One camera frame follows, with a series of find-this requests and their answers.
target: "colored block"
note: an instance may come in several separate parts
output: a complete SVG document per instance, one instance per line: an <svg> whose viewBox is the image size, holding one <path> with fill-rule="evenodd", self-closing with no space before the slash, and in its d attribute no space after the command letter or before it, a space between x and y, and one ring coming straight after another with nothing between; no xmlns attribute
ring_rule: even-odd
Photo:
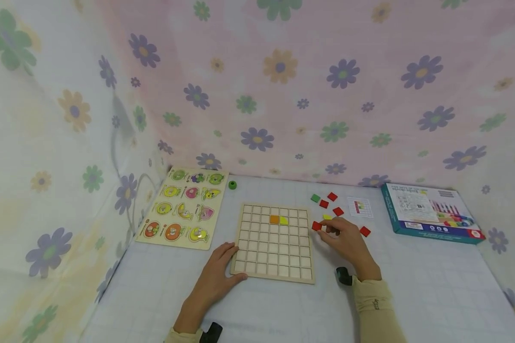
<svg viewBox="0 0 515 343"><path fill-rule="evenodd" d="M364 237L368 237L368 235L370 234L370 230L368 230L366 226L361 227L361 230L359 231Z"/></svg>
<svg viewBox="0 0 515 343"><path fill-rule="evenodd" d="M313 222L312 229L315 231L320 231L320 230L322 230L322 225L320 223Z"/></svg>
<svg viewBox="0 0 515 343"><path fill-rule="evenodd" d="M336 216L340 217L342 214L344 214L345 212L343 212L342 209L340 209L339 207L336 207L334 210L334 213L336 214Z"/></svg>
<svg viewBox="0 0 515 343"><path fill-rule="evenodd" d="M336 201L338 196L333 194L332 192L330 192L330 194L327 196L327 198L329 198L330 200L332 200L334 202L334 201Z"/></svg>

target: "flower pattern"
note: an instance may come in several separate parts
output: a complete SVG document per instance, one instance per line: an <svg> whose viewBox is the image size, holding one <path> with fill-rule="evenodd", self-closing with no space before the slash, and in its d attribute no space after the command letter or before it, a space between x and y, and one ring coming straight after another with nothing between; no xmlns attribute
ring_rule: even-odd
<svg viewBox="0 0 515 343"><path fill-rule="evenodd" d="M481 148L471 147L466 151L454 151L452 157L444 159L443 163L446 164L446 169L463 170L466 166L475 165L478 159L486 155L486 146Z"/></svg>
<svg viewBox="0 0 515 343"><path fill-rule="evenodd" d="M435 74L441 72L444 68L439 62L441 62L440 56L430 60L429 55L425 55L420 58L418 63L410 63L406 67L408 73L401 76L401 80L406 81L404 87L414 86L415 89L420 90L424 83L433 82L437 78Z"/></svg>
<svg viewBox="0 0 515 343"><path fill-rule="evenodd" d="M275 49L272 57L266 57L263 60L265 76L271 76L271 82L277 83L280 81L286 84L288 79L295 77L295 69L298 66L298 60L292 58L290 50L284 52Z"/></svg>
<svg viewBox="0 0 515 343"><path fill-rule="evenodd" d="M38 238L37 249L30 250L25 260L32 263L29 269L29 276L33 277L40 273L41 278L48 277L48 269L55 270L61 264L61 256L71 249L67 243L72 238L72 232L65 233L65 228L58 228L53 234L47 233Z"/></svg>
<svg viewBox="0 0 515 343"><path fill-rule="evenodd" d="M356 60L351 60L348 63L344 58L338 62L338 66L333 65L330 67L330 75L327 76L326 80L332 82L332 88L340 86L344 90L348 83L355 83L357 81L355 75L360 72L360 68L355 66L356 63Z"/></svg>
<svg viewBox="0 0 515 343"><path fill-rule="evenodd" d="M204 169L221 169L221 161L217 160L214 154L201 153L200 156L196 157L199 166L204 166Z"/></svg>
<svg viewBox="0 0 515 343"><path fill-rule="evenodd" d="M156 68L156 62L160 62L160 57L156 54L155 44L148 43L147 37L143 35L137 37L132 33L130 37L128 42L133 49L135 58L138 58L145 67L149 65L151 68Z"/></svg>
<svg viewBox="0 0 515 343"><path fill-rule="evenodd" d="M268 134L267 130L261 129L258 131L255 127L250 127L248 132L241 132L240 136L243 138L240 142L248 145L250 150L258 148L260 151L265 151L267 148L273 147L271 142L275 140L275 137Z"/></svg>
<svg viewBox="0 0 515 343"><path fill-rule="evenodd" d="M454 108L444 109L444 106L437 106L435 111L427 111L423 114L423 118L418 120L420 130L429 129L430 132L435 131L438 127L445 127L448 121L453 119L456 115L452 113Z"/></svg>
<svg viewBox="0 0 515 343"><path fill-rule="evenodd" d="M69 90L63 90L63 98L58 98L59 105L65 111L65 121L72 123L75 132L84 132L85 125L92 121L89 116L89 104L82 101L82 95L77 91L72 94Z"/></svg>
<svg viewBox="0 0 515 343"><path fill-rule="evenodd" d="M208 94L202 93L202 88L200 88L200 86L195 87L192 84L189 84L188 87L183 88L183 91L187 94L185 99L187 101L192 101L195 107L200 107L205 110L206 107L210 106L210 103L208 102Z"/></svg>
<svg viewBox="0 0 515 343"><path fill-rule="evenodd" d="M132 206L132 199L137 196L137 180L135 180L134 174L130 174L130 176L121 177L120 184L120 187L116 189L116 196L119 199L114 205L114 209L119 210L119 214L124 214L124 211Z"/></svg>

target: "white table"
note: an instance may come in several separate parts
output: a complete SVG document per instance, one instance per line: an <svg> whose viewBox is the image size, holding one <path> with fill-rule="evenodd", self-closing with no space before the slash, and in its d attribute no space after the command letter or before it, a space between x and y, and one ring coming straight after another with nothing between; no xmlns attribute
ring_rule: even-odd
<svg viewBox="0 0 515 343"><path fill-rule="evenodd" d="M240 205L263 202L307 207L312 220L332 213L366 225L366 243L394 295L399 322L410 343L515 342L515 314L473 245L394 234L379 189L231 176L211 249L207 252L133 242L110 282L82 342L153 342L165 338L210 253L233 241ZM316 193L339 197L324 210ZM367 198L373 219L356 220L347 196ZM224 330L220 342L358 342L358 318L350 287L338 284L336 267L348 266L312 234L316 284L249 278L206 315Z"/></svg>

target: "yellow flower print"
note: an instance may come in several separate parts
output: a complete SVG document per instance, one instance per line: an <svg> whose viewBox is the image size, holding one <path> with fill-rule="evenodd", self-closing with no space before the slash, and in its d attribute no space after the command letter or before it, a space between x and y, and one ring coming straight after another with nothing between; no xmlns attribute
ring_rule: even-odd
<svg viewBox="0 0 515 343"><path fill-rule="evenodd" d="M217 72L222 72L224 69L223 61L221 61L219 58L212 58L210 65L212 66L212 69Z"/></svg>
<svg viewBox="0 0 515 343"><path fill-rule="evenodd" d="M272 57L266 57L263 60L265 76L271 76L271 82L286 84L288 79L295 77L295 68L298 66L298 60L292 58L291 51L284 52L275 49Z"/></svg>
<svg viewBox="0 0 515 343"><path fill-rule="evenodd" d="M372 21L383 23L385 19L389 17L389 12L391 12L391 4L388 2L383 2L378 6L374 7L372 10Z"/></svg>
<svg viewBox="0 0 515 343"><path fill-rule="evenodd" d="M72 122L72 129L75 132L84 132L85 124L91 122L92 118L88 115L89 105L82 101L82 95L63 90L63 98L58 98L58 102L65 110L65 120Z"/></svg>
<svg viewBox="0 0 515 343"><path fill-rule="evenodd" d="M511 86L512 83L513 83L513 77L506 77L504 79L499 80L496 83L494 90L495 91L507 90L507 88L509 88L509 86Z"/></svg>
<svg viewBox="0 0 515 343"><path fill-rule="evenodd" d="M48 187L52 184L52 176L45 171L36 173L31 179L31 189L36 192L47 191Z"/></svg>

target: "beige sleeve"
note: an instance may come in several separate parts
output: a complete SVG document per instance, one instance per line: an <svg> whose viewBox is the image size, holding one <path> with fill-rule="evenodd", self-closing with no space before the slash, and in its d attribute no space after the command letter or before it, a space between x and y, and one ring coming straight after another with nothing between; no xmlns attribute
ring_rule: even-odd
<svg viewBox="0 0 515 343"><path fill-rule="evenodd" d="M177 333L174 328L171 328L164 343L198 343L200 336L202 336L202 329L198 329L196 333Z"/></svg>
<svg viewBox="0 0 515 343"><path fill-rule="evenodd" d="M406 343L391 305L387 282L360 282L354 276L352 288L360 318L361 343Z"/></svg>

